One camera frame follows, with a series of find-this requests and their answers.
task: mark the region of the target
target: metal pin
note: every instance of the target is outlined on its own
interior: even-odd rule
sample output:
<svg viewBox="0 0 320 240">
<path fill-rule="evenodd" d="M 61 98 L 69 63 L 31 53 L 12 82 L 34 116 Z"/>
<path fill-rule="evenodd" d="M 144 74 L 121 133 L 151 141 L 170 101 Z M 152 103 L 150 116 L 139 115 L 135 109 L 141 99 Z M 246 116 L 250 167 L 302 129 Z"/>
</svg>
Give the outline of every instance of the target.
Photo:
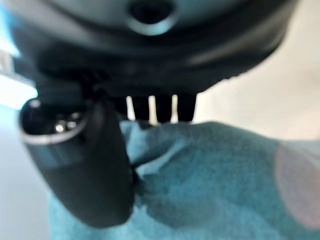
<svg viewBox="0 0 320 240">
<path fill-rule="evenodd" d="M 37 99 L 35 100 L 32 100 L 30 103 L 29 103 L 30 107 L 36 109 L 36 108 L 39 108 L 41 106 L 41 102 Z"/>
<path fill-rule="evenodd" d="M 74 129 L 76 126 L 77 126 L 77 123 L 75 121 L 69 121 L 67 124 L 66 124 L 67 128 L 69 130 L 71 129 Z"/>
<path fill-rule="evenodd" d="M 80 118 L 80 116 L 81 116 L 81 115 L 80 115 L 79 112 L 74 112 L 74 113 L 71 114 L 71 118 L 72 118 L 72 119 L 78 119 L 78 118 Z"/>
<path fill-rule="evenodd" d="M 64 125 L 60 124 L 60 123 L 56 124 L 56 125 L 54 126 L 54 129 L 55 129 L 55 131 L 56 131 L 57 133 L 59 133 L 59 134 L 61 134 L 61 133 L 63 133 L 63 132 L 66 131 L 66 127 L 65 127 Z"/>
</svg>

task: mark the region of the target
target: circular hole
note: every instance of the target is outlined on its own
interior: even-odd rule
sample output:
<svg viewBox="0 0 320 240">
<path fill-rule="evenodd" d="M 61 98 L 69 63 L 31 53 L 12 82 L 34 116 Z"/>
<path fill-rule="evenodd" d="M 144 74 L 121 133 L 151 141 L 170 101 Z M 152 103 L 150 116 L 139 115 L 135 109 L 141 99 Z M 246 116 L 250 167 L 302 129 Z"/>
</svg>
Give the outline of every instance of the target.
<svg viewBox="0 0 320 240">
<path fill-rule="evenodd" d="M 133 18 L 143 24 L 157 24 L 168 18 L 174 11 L 173 5 L 168 1 L 142 0 L 134 2 L 130 7 Z"/>
</svg>

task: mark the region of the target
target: blue towel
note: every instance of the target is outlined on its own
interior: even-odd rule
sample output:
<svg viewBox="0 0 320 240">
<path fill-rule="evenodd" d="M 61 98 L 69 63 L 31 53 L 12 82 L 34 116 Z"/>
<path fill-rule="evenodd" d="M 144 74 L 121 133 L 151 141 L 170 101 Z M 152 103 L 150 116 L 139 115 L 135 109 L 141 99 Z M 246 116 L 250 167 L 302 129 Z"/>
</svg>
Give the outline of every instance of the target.
<svg viewBox="0 0 320 240">
<path fill-rule="evenodd" d="M 275 180 L 275 139 L 220 123 L 123 121 L 141 178 L 130 220 L 93 229 L 52 195 L 52 240 L 318 240 L 288 211 Z"/>
</svg>

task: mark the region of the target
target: teal fabric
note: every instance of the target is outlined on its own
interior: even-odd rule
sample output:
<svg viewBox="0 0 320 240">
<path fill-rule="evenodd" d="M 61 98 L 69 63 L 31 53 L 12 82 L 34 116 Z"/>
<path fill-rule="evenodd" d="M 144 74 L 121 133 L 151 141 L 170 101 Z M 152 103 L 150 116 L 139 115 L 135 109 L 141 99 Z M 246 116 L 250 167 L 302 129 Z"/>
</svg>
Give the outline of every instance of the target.
<svg viewBox="0 0 320 240">
<path fill-rule="evenodd" d="M 317 240 L 279 195 L 279 142 L 220 123 L 121 129 L 141 178 L 131 219 L 87 227 L 51 196 L 52 240 Z"/>
</svg>

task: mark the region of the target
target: black plastic device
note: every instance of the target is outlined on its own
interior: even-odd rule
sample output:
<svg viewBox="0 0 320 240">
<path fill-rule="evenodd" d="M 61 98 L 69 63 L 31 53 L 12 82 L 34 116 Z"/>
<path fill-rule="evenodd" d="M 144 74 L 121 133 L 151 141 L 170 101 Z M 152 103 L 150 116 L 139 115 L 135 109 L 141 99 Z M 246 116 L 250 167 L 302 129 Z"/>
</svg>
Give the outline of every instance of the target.
<svg viewBox="0 0 320 240">
<path fill-rule="evenodd" d="M 15 70 L 39 93 L 21 110 L 22 139 L 64 206 L 93 227 L 124 223 L 135 174 L 113 106 L 125 112 L 131 96 L 148 119 L 154 95 L 166 122 L 178 95 L 191 121 L 198 93 L 277 49 L 297 2 L 2 0 Z"/>
</svg>

